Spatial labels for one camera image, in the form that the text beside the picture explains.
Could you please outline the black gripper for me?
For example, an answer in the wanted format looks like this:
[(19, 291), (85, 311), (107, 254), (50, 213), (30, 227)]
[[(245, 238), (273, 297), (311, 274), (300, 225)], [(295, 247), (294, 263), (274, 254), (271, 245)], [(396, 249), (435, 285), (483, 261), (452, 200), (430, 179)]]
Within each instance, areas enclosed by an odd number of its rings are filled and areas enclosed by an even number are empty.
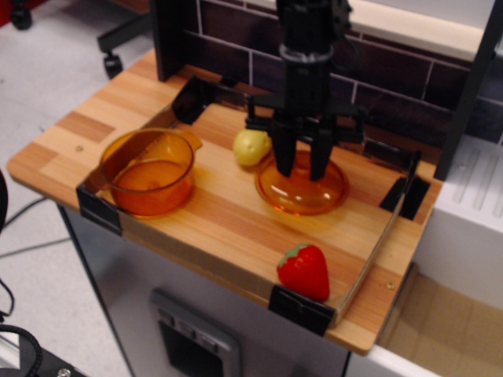
[(291, 175), (298, 140), (311, 146), (312, 181), (325, 176), (333, 145), (364, 141), (366, 110), (331, 94), (329, 65), (285, 60), (283, 90), (246, 100), (246, 128), (267, 132), (277, 170), (285, 177)]

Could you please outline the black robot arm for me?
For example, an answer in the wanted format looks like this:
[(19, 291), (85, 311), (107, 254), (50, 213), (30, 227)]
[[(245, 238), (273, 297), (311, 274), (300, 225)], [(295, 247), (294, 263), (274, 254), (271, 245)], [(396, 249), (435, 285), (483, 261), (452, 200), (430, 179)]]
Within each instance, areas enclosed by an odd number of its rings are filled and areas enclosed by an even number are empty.
[(338, 141), (364, 138), (366, 110), (339, 101), (330, 91), (333, 44), (345, 37), (350, 12), (346, 1), (277, 2), (285, 88), (248, 97), (246, 127), (268, 134), (277, 170), (285, 177), (292, 172), (298, 141), (310, 146), (310, 179), (319, 181)]

